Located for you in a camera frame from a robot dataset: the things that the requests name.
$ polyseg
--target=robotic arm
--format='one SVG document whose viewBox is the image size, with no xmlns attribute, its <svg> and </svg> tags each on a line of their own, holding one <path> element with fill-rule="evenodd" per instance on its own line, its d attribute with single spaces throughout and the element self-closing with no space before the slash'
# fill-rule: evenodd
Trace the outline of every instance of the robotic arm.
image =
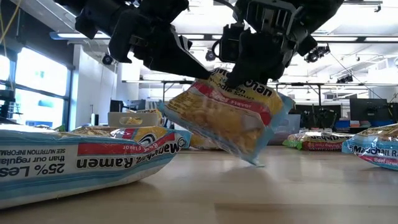
<svg viewBox="0 0 398 224">
<path fill-rule="evenodd" d="M 189 53 L 192 42 L 179 36 L 170 23 L 188 7 L 188 0 L 54 0 L 76 17 L 75 29 L 89 39 L 98 31 L 111 37 L 109 54 L 131 63 L 127 54 L 143 60 L 151 70 L 207 79 L 209 72 Z M 344 0 L 237 0 L 237 23 L 224 27 L 217 56 L 235 63 L 227 85 L 248 80 L 277 80 L 294 54 L 317 46 L 311 33 L 333 17 Z M 246 21 L 254 30 L 244 30 Z"/>
</svg>

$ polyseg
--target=table surface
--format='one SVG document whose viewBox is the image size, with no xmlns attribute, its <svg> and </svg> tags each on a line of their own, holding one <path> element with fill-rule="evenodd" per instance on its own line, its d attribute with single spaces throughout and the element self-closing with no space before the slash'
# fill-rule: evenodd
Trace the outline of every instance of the table surface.
<svg viewBox="0 0 398 224">
<path fill-rule="evenodd" d="M 263 168 L 183 152 L 140 182 L 0 211 L 7 224 L 396 223 L 398 172 L 340 152 L 268 147 Z"/>
</svg>

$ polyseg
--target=ceiling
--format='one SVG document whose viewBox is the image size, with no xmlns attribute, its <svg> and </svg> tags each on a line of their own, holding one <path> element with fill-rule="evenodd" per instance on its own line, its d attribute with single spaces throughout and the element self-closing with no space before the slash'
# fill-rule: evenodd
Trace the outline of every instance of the ceiling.
<svg viewBox="0 0 398 224">
<path fill-rule="evenodd" d="M 398 1 L 383 0 L 381 11 L 376 6 L 343 5 L 336 16 L 317 30 L 331 35 L 396 35 L 398 34 Z M 55 31 L 72 32 L 74 17 L 58 7 L 52 0 L 25 0 L 23 10 L 38 18 Z M 234 22 L 232 11 L 226 6 L 214 6 L 212 0 L 191 0 L 190 11 L 184 11 L 173 21 L 179 33 L 222 34 L 222 27 Z M 85 50 L 100 57 L 106 51 L 107 41 L 84 41 Z M 207 68 L 214 68 L 219 61 L 207 62 L 205 54 L 212 41 L 194 41 L 191 51 Z M 308 64 L 296 55 L 284 76 L 284 82 L 336 82 L 344 75 L 345 68 L 359 77 L 366 77 L 369 67 L 386 58 L 396 58 L 398 44 L 330 44 L 331 54 L 316 63 Z M 142 73 L 150 73 L 143 68 Z"/>
</svg>

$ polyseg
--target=window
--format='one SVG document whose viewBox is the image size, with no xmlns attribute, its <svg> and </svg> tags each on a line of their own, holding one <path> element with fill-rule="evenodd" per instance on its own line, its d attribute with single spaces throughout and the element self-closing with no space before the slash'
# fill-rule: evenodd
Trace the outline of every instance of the window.
<svg viewBox="0 0 398 224">
<path fill-rule="evenodd" d="M 10 60 L 0 55 L 0 80 L 7 80 L 10 75 Z"/>
<path fill-rule="evenodd" d="M 27 48 L 18 54 L 17 84 L 65 96 L 67 79 L 66 66 Z"/>
<path fill-rule="evenodd" d="M 16 90 L 17 108 L 13 119 L 28 126 L 47 125 L 53 128 L 62 125 L 64 100 L 27 90 Z"/>
</svg>

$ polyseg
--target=wooden table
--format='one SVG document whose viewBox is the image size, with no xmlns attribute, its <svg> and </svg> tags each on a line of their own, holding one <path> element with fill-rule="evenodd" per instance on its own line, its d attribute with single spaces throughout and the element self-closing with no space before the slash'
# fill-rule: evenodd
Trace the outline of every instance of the wooden table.
<svg viewBox="0 0 398 224">
<path fill-rule="evenodd" d="M 396 223 L 398 172 L 339 152 L 269 147 L 256 168 L 183 152 L 143 181 L 0 211 L 4 224 Z"/>
</svg>

